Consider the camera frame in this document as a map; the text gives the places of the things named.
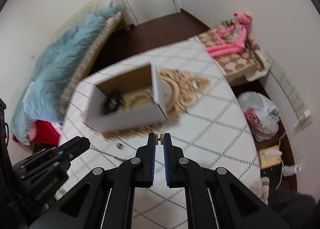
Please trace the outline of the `white wall power strip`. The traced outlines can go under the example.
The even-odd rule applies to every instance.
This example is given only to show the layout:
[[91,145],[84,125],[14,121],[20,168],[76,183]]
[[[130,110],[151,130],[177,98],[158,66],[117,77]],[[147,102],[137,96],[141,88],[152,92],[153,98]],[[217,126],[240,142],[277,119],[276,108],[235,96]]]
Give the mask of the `white wall power strip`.
[[280,86],[288,102],[290,103],[291,108],[295,112],[297,117],[297,122],[293,125],[295,130],[303,130],[307,128],[312,123],[313,119],[311,115],[308,119],[303,120],[302,118],[303,112],[309,108],[304,98],[300,94],[300,91],[295,86],[295,83],[292,81],[286,71],[279,64],[279,62],[276,61],[268,51],[264,52],[264,57],[270,65],[269,72]]

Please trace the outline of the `yellow tissue box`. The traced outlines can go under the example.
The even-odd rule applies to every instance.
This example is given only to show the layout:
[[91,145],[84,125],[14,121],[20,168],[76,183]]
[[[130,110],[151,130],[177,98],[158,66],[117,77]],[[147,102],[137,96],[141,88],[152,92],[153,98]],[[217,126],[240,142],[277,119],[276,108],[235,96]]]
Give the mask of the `yellow tissue box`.
[[282,152],[278,145],[264,148],[258,151],[260,169],[268,169],[272,166],[281,164]]

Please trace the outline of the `small gold letter earring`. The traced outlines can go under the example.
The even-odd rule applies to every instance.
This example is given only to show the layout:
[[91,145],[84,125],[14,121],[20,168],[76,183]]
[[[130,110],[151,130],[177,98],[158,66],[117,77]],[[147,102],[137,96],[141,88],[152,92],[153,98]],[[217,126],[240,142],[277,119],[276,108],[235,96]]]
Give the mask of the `small gold letter earring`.
[[164,134],[155,134],[156,145],[163,145]]

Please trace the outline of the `white diamond pattern tablecloth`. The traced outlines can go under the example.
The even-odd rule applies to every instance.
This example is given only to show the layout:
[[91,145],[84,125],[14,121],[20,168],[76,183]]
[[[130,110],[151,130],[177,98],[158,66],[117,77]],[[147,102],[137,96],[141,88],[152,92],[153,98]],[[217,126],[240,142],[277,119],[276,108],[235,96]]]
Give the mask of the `white diamond pattern tablecloth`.
[[83,135],[90,140],[91,148],[72,162],[69,179],[56,196],[63,196],[95,167],[110,169],[119,166],[146,143],[148,137],[145,134],[107,139],[85,126],[83,118],[95,85],[147,63],[153,63],[158,69],[186,71],[209,80],[208,87],[197,93],[194,103],[180,112],[175,120],[156,128],[156,132],[170,133],[172,143],[201,166],[227,168],[256,196],[267,201],[268,180],[260,176],[255,143],[239,103],[204,47],[192,38],[130,57],[85,78],[76,86],[60,143]]

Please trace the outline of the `white charger plug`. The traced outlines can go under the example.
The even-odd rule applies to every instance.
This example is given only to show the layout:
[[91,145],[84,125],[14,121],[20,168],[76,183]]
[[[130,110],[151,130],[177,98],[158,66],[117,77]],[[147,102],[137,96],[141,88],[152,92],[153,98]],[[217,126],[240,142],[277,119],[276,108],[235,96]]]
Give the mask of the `white charger plug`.
[[303,120],[304,119],[308,119],[309,117],[310,117],[310,110],[309,109],[306,109],[304,112],[303,112],[303,116],[302,116],[302,118],[303,118]]

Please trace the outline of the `brown checkered folded blanket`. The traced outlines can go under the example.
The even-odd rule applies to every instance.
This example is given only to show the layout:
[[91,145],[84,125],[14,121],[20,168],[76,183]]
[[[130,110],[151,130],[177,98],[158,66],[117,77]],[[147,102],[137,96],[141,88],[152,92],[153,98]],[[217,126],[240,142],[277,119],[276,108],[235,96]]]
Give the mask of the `brown checkered folded blanket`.
[[258,80],[270,70],[249,32],[251,22],[250,15],[236,13],[234,18],[196,36],[231,86]]

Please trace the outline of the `white cardboard box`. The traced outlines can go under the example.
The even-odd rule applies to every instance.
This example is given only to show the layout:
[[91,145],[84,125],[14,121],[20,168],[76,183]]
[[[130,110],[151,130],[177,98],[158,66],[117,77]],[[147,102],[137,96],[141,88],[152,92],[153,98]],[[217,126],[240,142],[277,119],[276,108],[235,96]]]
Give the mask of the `white cardboard box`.
[[[101,82],[93,87],[84,124],[99,133],[111,133],[166,122],[163,86],[153,63]],[[124,102],[117,111],[105,115],[102,107],[106,96],[115,89],[120,91]]]

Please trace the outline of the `clear plastic water bottle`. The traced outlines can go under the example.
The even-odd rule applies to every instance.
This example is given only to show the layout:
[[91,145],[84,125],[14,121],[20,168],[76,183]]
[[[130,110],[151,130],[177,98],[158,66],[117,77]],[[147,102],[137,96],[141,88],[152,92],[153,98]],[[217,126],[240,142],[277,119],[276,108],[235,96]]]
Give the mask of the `clear plastic water bottle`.
[[301,170],[302,170],[301,165],[292,165],[292,166],[284,165],[282,167],[281,174],[282,176],[292,176],[299,173]]

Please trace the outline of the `red blanket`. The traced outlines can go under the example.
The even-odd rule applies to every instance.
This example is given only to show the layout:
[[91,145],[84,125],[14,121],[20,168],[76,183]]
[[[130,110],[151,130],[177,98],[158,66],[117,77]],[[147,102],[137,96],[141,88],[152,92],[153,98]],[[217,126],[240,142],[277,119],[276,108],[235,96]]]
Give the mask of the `red blanket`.
[[57,146],[62,134],[62,127],[63,125],[58,122],[37,120],[27,135],[28,141],[23,142],[23,144],[48,144]]

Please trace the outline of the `pink panther plush toy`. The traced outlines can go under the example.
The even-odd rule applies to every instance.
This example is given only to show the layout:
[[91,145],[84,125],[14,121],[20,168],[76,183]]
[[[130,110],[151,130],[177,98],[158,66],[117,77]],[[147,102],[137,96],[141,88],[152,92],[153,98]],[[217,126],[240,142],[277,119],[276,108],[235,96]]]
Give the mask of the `pink panther plush toy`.
[[212,58],[226,54],[238,54],[245,49],[245,40],[253,17],[244,12],[235,12],[228,27],[214,31],[216,44],[206,48]]

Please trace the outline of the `white plastic bag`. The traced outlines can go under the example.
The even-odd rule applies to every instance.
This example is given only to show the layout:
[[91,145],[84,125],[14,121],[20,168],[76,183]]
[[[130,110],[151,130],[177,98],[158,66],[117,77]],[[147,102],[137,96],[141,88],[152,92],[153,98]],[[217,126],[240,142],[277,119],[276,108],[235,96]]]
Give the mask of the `white plastic bag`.
[[277,134],[279,109],[270,99],[249,91],[241,93],[237,100],[257,142],[270,140]]

